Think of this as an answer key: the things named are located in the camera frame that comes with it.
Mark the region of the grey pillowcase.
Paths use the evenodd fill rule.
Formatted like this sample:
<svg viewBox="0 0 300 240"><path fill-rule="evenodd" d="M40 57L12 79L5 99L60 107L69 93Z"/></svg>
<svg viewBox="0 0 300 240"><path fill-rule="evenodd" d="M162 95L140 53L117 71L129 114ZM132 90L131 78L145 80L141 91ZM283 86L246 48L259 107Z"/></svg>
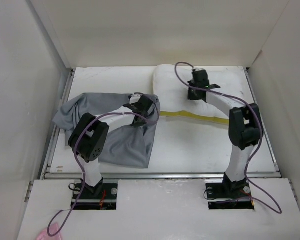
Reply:
<svg viewBox="0 0 300 240"><path fill-rule="evenodd" d="M80 118L90 113L102 115L115 111L130 102L131 93L83 93L62 105L53 118L54 124L64 130L68 142ZM157 106L152 106L148 120L154 124L140 127L123 126L107 135L105 145L98 161L132 168L146 169L149 166L154 146L160 101L156 95L148 94Z"/></svg>

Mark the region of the white pillow yellow edge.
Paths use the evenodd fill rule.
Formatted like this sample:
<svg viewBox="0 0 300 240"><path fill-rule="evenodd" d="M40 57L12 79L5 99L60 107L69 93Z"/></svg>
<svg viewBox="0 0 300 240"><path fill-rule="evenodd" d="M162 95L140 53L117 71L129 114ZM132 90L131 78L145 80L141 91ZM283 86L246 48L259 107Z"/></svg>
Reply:
<svg viewBox="0 0 300 240"><path fill-rule="evenodd" d="M226 94L252 101L243 67L204 67L211 84L217 84ZM186 87L175 74L175 66L162 64L155 68L152 78L153 93L160 102L160 113L167 117L186 117L197 120L228 124L229 118L216 107L202 100L188 100Z"/></svg>

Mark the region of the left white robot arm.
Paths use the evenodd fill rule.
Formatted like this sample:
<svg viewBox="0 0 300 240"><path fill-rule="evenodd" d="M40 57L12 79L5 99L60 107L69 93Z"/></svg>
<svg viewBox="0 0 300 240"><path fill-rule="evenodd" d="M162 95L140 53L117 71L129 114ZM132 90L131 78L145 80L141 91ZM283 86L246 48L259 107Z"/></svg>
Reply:
<svg viewBox="0 0 300 240"><path fill-rule="evenodd" d="M159 115L154 101L148 96L137 93L132 95L129 103L119 109L101 115L85 113L79 120L68 140L74 158L81 172L81 191L91 198L102 193L103 177L99 169L98 157L101 155L109 133L121 127L142 127L155 124L151 115Z"/></svg>

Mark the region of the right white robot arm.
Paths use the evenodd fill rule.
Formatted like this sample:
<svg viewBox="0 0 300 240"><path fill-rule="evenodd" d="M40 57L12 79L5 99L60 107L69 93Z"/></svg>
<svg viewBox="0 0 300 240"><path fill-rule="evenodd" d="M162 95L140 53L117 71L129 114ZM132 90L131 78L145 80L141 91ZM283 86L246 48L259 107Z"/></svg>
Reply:
<svg viewBox="0 0 300 240"><path fill-rule="evenodd" d="M217 84L210 84L204 69L193 69L188 81L188 99L202 100L220 110L229 119L228 136L232 152L227 170L223 175L221 190L233 197L247 185L247 165L252 151L263 138L263 127L257 104L248 104L243 99L222 92Z"/></svg>

